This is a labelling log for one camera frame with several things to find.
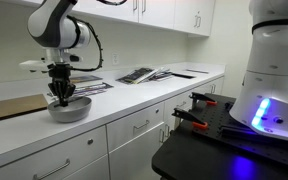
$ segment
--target wooden cutting board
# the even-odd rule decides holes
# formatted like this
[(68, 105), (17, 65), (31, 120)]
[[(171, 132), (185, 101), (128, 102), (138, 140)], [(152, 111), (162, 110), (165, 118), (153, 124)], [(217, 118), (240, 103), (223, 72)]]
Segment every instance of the wooden cutting board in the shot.
[(0, 101), (0, 120), (47, 109), (43, 94)]

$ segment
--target blue light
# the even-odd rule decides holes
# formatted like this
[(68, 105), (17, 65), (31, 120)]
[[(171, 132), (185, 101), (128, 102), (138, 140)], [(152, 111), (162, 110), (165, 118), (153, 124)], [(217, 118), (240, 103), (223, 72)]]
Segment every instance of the blue light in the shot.
[(266, 109), (270, 105), (270, 99), (266, 98), (262, 101), (260, 108)]
[(257, 126), (263, 115), (267, 112), (267, 109), (270, 107), (271, 101), (269, 98), (264, 99), (261, 104), (260, 107), (257, 109), (256, 114), (252, 120), (252, 125), (253, 126)]

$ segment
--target white countertop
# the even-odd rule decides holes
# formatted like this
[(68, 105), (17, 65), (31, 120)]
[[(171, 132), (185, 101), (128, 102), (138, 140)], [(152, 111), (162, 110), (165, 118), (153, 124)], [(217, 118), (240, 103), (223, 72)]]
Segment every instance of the white countertop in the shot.
[[(103, 78), (92, 84), (108, 83), (114, 88), (90, 96), (92, 108), (88, 117), (74, 123), (58, 123), (47, 110), (0, 121), (0, 166), (43, 150), (81, 133), (110, 123), (131, 113), (164, 101), (198, 85), (224, 76), (224, 65), (177, 63), (164, 65), (172, 72), (196, 76), (193, 79), (173, 77), (164, 81), (152, 81), (126, 85), (115, 81), (129, 73), (125, 70), (94, 72)], [(208, 71), (209, 74), (184, 71), (185, 69)], [(0, 100), (49, 92), (49, 78), (0, 83)], [(79, 83), (78, 86), (90, 85)]]

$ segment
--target black table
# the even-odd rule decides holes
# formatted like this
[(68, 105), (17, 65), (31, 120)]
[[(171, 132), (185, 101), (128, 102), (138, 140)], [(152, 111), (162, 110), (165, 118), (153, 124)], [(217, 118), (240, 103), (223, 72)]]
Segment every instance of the black table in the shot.
[[(208, 95), (218, 101), (235, 101)], [(192, 123), (182, 121), (152, 158), (153, 170), (168, 180), (288, 179), (288, 166), (252, 156), (192, 134)]]

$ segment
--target bowl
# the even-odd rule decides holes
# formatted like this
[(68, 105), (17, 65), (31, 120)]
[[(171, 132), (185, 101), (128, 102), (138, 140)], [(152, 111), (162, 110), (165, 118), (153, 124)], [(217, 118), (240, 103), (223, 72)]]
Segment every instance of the bowl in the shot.
[(88, 97), (71, 97), (68, 106), (59, 106), (59, 101), (54, 101), (47, 106), (48, 112), (55, 121), (70, 123), (83, 119), (91, 109), (92, 100)]

